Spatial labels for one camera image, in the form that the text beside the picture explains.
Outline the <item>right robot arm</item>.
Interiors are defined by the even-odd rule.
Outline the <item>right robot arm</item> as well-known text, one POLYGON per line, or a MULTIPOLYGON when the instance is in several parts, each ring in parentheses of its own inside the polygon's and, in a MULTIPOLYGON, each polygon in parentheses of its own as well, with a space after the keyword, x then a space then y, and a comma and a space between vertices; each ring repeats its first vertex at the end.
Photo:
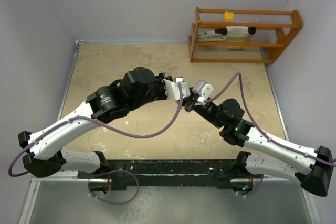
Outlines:
POLYGON ((240 152, 234 164, 238 177, 248 174, 264 174, 299 182, 300 186, 320 197, 328 194, 333 166, 329 148, 310 148, 260 131, 255 123, 243 119, 245 111, 235 99, 227 99, 220 105, 213 102, 198 104, 197 95, 183 100, 187 112, 195 111, 216 128, 230 145, 257 150, 268 155, 261 157, 240 152))

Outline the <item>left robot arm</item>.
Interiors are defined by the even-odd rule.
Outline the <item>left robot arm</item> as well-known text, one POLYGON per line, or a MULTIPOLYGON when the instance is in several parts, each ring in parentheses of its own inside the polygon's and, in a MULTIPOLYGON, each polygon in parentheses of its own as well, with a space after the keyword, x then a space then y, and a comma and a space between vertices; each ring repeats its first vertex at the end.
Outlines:
POLYGON ((19 133, 25 173, 38 178, 48 177, 64 170, 77 170, 104 177, 110 170, 101 151, 79 152, 65 146, 85 133, 103 127, 119 134, 142 139, 141 135, 117 130, 108 124, 127 116, 148 103, 162 100, 183 100, 184 82, 175 82, 164 73, 154 75, 138 67, 127 72, 123 79, 100 87, 76 109, 51 126, 31 133, 19 133))

